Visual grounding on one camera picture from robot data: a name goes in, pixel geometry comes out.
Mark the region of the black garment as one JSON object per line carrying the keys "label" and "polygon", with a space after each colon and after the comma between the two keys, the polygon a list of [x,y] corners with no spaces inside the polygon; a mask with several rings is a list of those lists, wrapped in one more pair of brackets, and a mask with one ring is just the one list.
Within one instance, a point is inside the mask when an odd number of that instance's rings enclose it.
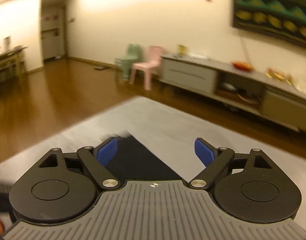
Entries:
{"label": "black garment", "polygon": [[116,152],[105,168],[122,183],[126,180],[182,179],[135,137],[117,138],[116,146]]}

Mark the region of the grey TV cabinet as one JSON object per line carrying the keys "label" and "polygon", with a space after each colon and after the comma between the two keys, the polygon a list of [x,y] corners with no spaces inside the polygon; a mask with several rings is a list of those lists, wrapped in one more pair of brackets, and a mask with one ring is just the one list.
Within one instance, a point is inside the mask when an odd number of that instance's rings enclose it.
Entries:
{"label": "grey TV cabinet", "polygon": [[306,132],[306,94],[256,71],[207,59],[162,56],[160,81]]}

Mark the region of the gold gift boxes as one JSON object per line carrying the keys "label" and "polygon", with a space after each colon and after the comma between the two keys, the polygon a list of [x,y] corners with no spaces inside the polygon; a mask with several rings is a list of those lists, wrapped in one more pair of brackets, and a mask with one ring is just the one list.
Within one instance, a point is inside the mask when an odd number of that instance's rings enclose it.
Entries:
{"label": "gold gift boxes", "polygon": [[290,74],[284,74],[272,68],[268,68],[266,75],[275,80],[287,83],[288,85],[293,85],[293,77]]}

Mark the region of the red snack packet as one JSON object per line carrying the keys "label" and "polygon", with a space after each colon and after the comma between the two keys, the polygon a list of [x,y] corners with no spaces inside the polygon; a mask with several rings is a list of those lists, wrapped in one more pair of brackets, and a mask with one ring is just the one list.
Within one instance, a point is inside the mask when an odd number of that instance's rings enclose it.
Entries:
{"label": "red snack packet", "polygon": [[241,62],[241,61],[234,61],[232,62],[232,66],[237,69],[244,72],[252,72],[254,70],[254,67],[252,64],[247,62]]}

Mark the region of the wooden side table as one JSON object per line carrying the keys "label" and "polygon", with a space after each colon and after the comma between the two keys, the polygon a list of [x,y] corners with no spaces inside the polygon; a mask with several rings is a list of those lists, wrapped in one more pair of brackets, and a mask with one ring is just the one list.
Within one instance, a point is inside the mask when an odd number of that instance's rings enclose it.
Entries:
{"label": "wooden side table", "polygon": [[16,46],[0,53],[0,75],[3,81],[16,76],[20,78],[25,74],[25,49],[27,47]]}

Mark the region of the pink plastic chair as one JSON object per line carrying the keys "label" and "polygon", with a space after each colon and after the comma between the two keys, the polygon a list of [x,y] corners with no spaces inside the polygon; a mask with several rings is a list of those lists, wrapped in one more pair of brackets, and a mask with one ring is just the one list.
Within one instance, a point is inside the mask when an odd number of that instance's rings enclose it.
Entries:
{"label": "pink plastic chair", "polygon": [[136,71],[141,70],[144,73],[144,89],[151,90],[152,75],[157,73],[161,65],[161,57],[163,53],[164,53],[163,47],[150,46],[148,48],[148,61],[132,64],[129,83],[133,85]]}

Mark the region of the green plastic chair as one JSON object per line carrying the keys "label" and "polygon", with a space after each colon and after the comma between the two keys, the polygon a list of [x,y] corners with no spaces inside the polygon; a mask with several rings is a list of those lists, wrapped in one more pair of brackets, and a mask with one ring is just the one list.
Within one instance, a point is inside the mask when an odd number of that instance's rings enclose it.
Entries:
{"label": "green plastic chair", "polygon": [[129,44],[126,55],[115,58],[115,64],[122,71],[122,78],[129,80],[132,65],[142,60],[142,49],[139,44]]}

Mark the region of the wall television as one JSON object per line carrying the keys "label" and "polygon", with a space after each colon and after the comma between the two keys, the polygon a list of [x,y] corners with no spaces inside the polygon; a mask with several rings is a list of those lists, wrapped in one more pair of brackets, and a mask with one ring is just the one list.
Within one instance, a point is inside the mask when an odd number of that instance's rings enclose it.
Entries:
{"label": "wall television", "polygon": [[232,25],[306,48],[306,0],[233,0]]}

